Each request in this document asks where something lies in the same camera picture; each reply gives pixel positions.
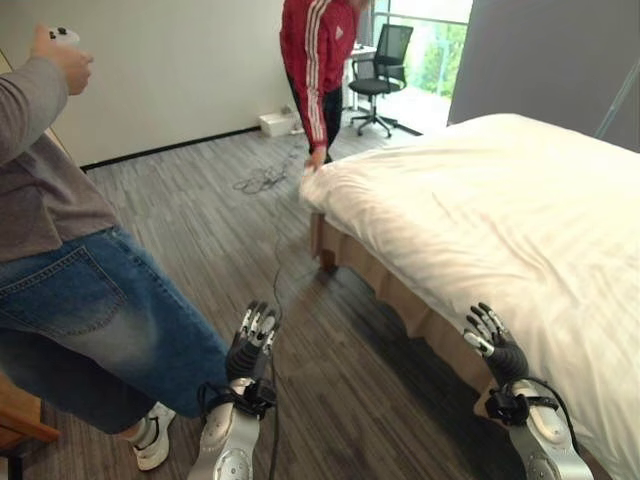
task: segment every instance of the sleeve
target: sleeve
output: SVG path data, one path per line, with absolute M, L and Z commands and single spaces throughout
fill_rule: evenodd
M 0 166 L 29 148 L 67 103 L 62 71 L 44 58 L 32 58 L 0 75 Z
M 327 145 L 327 127 L 323 113 L 324 77 L 329 35 L 322 15 L 329 2 L 312 2 L 305 32 L 304 72 L 297 75 L 296 90 L 300 97 L 300 114 L 312 148 Z

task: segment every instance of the gray striped carpet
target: gray striped carpet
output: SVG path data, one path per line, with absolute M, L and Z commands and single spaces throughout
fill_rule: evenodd
M 397 132 L 392 141 L 409 136 Z M 345 128 L 334 158 L 388 141 L 377 127 Z M 308 214 L 297 203 L 303 137 L 259 132 L 167 151 L 89 172 L 120 218 L 230 340 L 251 299 L 273 302 L 278 263 L 285 310 L 276 343 L 281 439 L 277 479 L 523 478 L 506 433 L 476 418 L 476 394 L 355 274 L 319 273 L 309 258 Z M 247 195 L 233 185 L 252 169 L 282 167 L 271 190 Z M 274 412 L 262 423 L 255 478 L 269 470 Z M 25 458 L 26 480 L 186 478 L 199 422 L 171 426 L 171 454 L 159 469 L 136 470 L 129 446 L 69 415 L 44 408 L 60 440 Z

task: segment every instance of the black pants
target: black pants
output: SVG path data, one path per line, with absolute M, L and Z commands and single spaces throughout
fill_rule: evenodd
M 296 107 L 298 107 L 298 112 L 300 113 L 300 116 L 302 116 L 303 114 L 300 110 L 300 96 L 293 84 L 293 78 L 289 75 L 287 75 L 287 78 L 289 79 L 289 86 L 291 87 L 291 93 L 293 94 L 293 99 L 296 102 Z M 329 163 L 332 161 L 331 155 L 329 154 L 329 148 L 338 136 L 340 123 L 342 122 L 342 87 L 324 94 L 322 111 L 324 113 L 324 122 L 327 126 L 327 159 L 325 163 Z M 306 128 L 305 133 L 309 140 L 309 153 L 312 153 L 311 134 Z

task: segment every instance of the white stripe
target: white stripe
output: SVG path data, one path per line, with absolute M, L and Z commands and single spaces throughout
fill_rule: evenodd
M 307 51 L 307 102 L 308 116 L 313 140 L 323 137 L 323 127 L 320 122 L 320 110 L 318 107 L 318 81 L 320 66 L 318 63 L 318 32 L 320 19 L 327 9 L 330 0 L 314 0 L 307 14 L 307 29 L 305 35 L 305 49 Z
M 317 97 L 312 93 L 314 84 L 317 84 L 317 35 L 318 35 L 318 12 L 322 8 L 322 5 L 326 3 L 326 0 L 314 0 L 309 7 L 307 15 L 307 29 L 305 38 L 305 49 L 307 51 L 307 71 L 306 71 L 306 83 L 307 83 L 307 115 L 309 117 L 309 127 L 311 129 L 311 138 L 315 140 L 318 138 L 318 101 Z

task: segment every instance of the white bedsheet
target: white bedsheet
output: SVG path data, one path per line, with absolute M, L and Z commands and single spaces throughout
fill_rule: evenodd
M 640 479 L 640 155 L 492 115 L 327 165 L 300 195 L 460 331 L 491 305 L 579 441 Z

